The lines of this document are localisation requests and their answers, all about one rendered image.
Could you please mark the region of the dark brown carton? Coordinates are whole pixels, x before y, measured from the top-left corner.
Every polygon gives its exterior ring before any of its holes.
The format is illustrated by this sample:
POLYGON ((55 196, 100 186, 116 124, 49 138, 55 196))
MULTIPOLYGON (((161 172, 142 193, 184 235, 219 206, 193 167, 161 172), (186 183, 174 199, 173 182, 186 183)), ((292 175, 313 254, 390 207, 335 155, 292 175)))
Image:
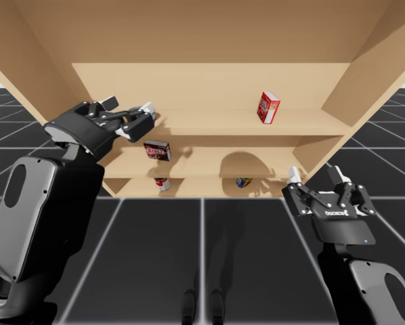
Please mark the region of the dark brown carton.
POLYGON ((163 161, 171 160, 171 151, 168 142, 146 140, 144 148, 149 158, 163 161))

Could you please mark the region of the red and white carton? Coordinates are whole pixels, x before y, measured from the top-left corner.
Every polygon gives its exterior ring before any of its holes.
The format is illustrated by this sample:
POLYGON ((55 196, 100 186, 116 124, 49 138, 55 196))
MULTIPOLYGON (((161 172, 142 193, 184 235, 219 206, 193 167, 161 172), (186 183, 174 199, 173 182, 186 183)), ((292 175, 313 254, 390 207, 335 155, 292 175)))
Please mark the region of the red and white carton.
POLYGON ((280 99, 276 97, 271 91, 264 91, 259 101, 257 109, 257 116, 263 124, 272 124, 278 107, 280 99))

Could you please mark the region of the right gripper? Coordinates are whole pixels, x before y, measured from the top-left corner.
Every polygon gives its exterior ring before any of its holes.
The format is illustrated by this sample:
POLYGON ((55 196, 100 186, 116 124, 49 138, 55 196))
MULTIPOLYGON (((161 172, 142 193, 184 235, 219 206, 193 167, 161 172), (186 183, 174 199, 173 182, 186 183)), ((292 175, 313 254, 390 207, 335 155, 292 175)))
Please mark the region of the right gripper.
POLYGON ((297 167, 289 169, 282 195, 292 215, 312 214, 313 229, 323 243, 376 244, 368 224, 357 216, 376 215, 365 186, 355 184, 336 165, 328 168, 328 174, 333 192, 317 193, 302 184, 297 167))

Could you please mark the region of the pale wooden shelf unit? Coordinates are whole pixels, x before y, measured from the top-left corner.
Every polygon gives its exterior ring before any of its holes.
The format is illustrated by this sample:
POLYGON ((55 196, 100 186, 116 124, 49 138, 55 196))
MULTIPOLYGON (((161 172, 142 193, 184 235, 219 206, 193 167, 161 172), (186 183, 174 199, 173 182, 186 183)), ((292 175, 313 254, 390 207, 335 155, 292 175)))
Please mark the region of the pale wooden shelf unit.
POLYGON ((168 196, 279 196, 405 82, 405 0, 0 0, 0 82, 41 123, 85 100, 154 104, 148 139, 172 159, 117 139, 113 196, 159 196, 155 177, 168 196))

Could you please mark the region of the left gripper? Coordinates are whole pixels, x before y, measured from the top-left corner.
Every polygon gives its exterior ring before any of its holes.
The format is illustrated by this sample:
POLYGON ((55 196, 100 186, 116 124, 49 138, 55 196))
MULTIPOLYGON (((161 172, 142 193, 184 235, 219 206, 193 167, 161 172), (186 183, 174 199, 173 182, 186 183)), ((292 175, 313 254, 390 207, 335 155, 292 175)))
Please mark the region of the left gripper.
POLYGON ((92 103, 81 102, 45 123, 43 128, 54 143, 80 145, 96 159, 102 159, 119 136, 135 143, 154 128, 152 102, 120 112, 106 112, 118 106, 115 96, 92 103))

